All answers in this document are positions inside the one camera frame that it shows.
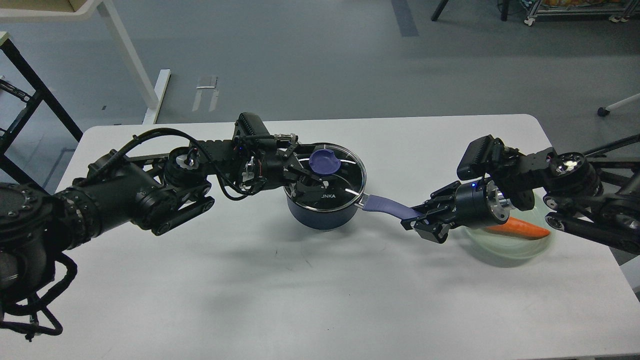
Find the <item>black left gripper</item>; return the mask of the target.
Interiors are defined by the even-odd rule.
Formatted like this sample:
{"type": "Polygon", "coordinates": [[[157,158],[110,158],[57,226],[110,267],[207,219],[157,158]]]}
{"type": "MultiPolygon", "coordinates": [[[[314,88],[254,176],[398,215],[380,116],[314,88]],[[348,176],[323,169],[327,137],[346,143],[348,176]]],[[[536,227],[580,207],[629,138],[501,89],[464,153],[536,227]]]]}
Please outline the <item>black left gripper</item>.
{"type": "Polygon", "coordinates": [[[297,137],[240,137],[238,154],[244,162],[238,176],[240,193],[259,193],[285,187],[295,203],[318,202],[329,182],[313,171],[311,154],[330,143],[300,143],[297,137]]]}

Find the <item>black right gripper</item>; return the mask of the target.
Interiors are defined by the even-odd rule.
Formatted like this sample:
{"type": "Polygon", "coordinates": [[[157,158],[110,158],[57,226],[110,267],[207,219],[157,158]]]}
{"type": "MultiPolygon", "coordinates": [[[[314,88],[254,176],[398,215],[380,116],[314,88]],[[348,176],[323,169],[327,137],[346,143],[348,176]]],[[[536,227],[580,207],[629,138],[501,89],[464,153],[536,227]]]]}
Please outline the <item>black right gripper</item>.
{"type": "Polygon", "coordinates": [[[504,224],[514,206],[493,180],[474,180],[441,187],[412,209],[435,219],[416,216],[402,219],[400,225],[406,231],[416,231],[421,239],[443,244],[450,230],[461,226],[482,229],[504,224]]]}

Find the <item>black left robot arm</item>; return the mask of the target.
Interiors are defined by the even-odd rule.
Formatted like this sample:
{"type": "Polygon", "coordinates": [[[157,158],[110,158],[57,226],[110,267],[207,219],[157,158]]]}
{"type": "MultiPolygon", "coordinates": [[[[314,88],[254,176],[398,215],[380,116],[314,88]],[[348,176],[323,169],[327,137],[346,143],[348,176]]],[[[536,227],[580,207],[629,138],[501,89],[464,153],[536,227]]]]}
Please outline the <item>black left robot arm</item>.
{"type": "Polygon", "coordinates": [[[237,130],[232,139],[197,140],[158,128],[133,138],[89,165],[86,177],[55,194],[32,184],[1,184],[1,321],[3,330],[57,336],[62,324],[48,310],[66,291],[78,267],[66,251],[125,223],[160,236],[204,214],[215,176],[228,199],[288,188],[293,198],[318,200],[329,176],[297,159],[313,150],[294,134],[237,130]]]}

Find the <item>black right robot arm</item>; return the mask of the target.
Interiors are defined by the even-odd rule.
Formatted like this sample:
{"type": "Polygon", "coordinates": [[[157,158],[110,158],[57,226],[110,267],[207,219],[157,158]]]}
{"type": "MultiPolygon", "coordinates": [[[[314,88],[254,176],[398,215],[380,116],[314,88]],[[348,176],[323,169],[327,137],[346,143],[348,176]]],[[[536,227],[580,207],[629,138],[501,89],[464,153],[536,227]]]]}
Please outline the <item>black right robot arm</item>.
{"type": "Polygon", "coordinates": [[[638,255],[639,158],[606,156],[638,141],[630,136],[587,153],[549,147],[524,154],[498,137],[479,137],[468,144],[457,181],[432,192],[400,223],[441,244],[451,229],[505,227],[510,208],[532,210],[534,190],[544,189],[551,228],[638,255]]]}

